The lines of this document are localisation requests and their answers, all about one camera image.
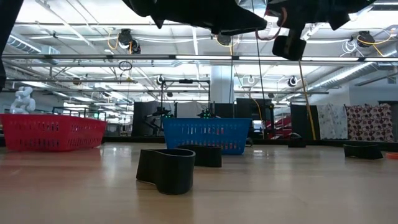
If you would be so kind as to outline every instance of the red object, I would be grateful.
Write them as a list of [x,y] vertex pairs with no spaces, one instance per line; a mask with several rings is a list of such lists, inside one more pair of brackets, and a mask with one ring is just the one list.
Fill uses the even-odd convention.
[[71,151],[101,144],[106,122],[64,115],[1,114],[6,147],[14,151]]
[[388,159],[398,159],[398,153],[386,153]]

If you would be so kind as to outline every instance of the ceiling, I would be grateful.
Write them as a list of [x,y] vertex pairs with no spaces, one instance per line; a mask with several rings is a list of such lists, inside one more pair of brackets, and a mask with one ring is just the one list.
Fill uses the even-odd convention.
[[[32,45],[48,45],[60,52],[60,54],[103,54],[119,55],[127,54],[126,50],[116,45],[116,36],[121,29],[129,28],[132,35],[140,43],[142,55],[231,55],[229,47],[224,47],[213,39],[211,32],[207,29],[194,28],[175,22],[166,22],[162,29],[153,25],[150,17],[139,17],[122,0],[51,0],[47,1],[50,9],[57,15],[46,10],[40,5],[38,0],[25,0],[24,5],[17,18],[12,34],[21,36],[26,42]],[[308,38],[304,57],[360,57],[362,55],[376,55],[376,49],[352,47],[347,45],[351,37],[358,36],[361,30],[370,31],[376,42],[389,38],[383,44],[377,47],[382,52],[389,45],[396,43],[395,28],[398,26],[398,17],[396,10],[387,8],[386,10],[372,10],[362,13],[359,16],[353,16],[353,20],[348,22],[340,29],[333,31],[328,24],[318,24],[318,29]],[[264,8],[256,7],[255,13],[262,16]],[[314,29],[313,24],[307,25],[303,34]],[[260,36],[272,36],[278,30],[275,22],[269,22],[268,28],[260,32]],[[286,34],[287,30],[282,29],[281,34]],[[273,41],[258,42],[253,33],[234,36],[233,55],[248,56],[273,56]],[[25,54],[25,52],[12,46],[7,46],[5,54]],[[8,68],[19,68],[34,72],[35,74],[8,73],[8,77],[14,78],[51,78],[50,65],[42,63],[38,65],[37,60],[7,60],[11,63],[5,63]],[[156,66],[157,62],[164,65],[168,61],[155,61],[154,67],[148,66],[154,63],[152,60],[133,60],[134,68],[128,72],[121,71],[117,66],[112,68],[95,66],[79,67],[80,62],[88,63],[119,63],[119,60],[61,60],[60,64],[65,63],[74,65],[73,67],[53,67],[52,75],[58,73],[58,79],[71,79],[79,77],[82,80],[99,80],[98,83],[82,83],[76,86],[72,83],[48,83],[53,88],[59,88],[60,93],[72,96],[65,88],[94,90],[156,90],[159,86],[155,84],[156,78],[162,75],[169,80],[178,80],[182,78],[209,80],[211,67],[215,66],[212,61],[197,61],[195,63],[181,63],[176,67]],[[304,63],[303,76],[305,82],[311,84],[322,77],[337,71],[350,64],[338,63]],[[260,67],[257,61],[253,62],[233,62],[234,67],[234,89],[235,90],[261,90],[260,76],[263,77],[264,91],[294,91],[299,89],[290,88],[287,80],[292,76],[300,78],[299,66],[292,62],[267,62]],[[100,80],[125,80],[131,77],[138,83],[101,83]],[[169,90],[203,90],[206,85],[198,86],[187,84],[175,84],[170,86]],[[100,94],[85,93],[86,97],[93,97],[96,101],[106,101]],[[236,97],[249,97],[247,94],[237,93]],[[261,94],[253,93],[253,98],[262,98]],[[159,98],[159,94],[130,93],[128,98],[133,101],[149,101]],[[171,100],[206,100],[206,93],[176,93]]]

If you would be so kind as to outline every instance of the white curtain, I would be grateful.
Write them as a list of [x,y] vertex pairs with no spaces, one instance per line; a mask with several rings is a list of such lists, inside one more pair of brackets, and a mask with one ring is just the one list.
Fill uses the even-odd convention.
[[208,107],[206,103],[188,102],[177,104],[178,118],[199,118],[198,114]]
[[344,106],[317,106],[321,139],[348,139],[347,113]]

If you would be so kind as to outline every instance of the wooden floor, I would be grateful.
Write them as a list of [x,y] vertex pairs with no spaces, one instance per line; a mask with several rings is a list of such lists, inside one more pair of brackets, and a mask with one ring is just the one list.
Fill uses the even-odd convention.
[[0,154],[0,223],[397,223],[398,161],[345,159],[340,148],[260,146],[196,167],[191,192],[136,182],[140,149]]

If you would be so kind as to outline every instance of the plastic basket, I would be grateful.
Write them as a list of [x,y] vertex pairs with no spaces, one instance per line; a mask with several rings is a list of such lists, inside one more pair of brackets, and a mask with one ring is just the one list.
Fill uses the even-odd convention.
[[221,146],[223,154],[244,152],[251,119],[163,118],[168,149],[182,144]]
[[101,144],[106,122],[63,115],[1,114],[6,147],[15,151],[71,151]]

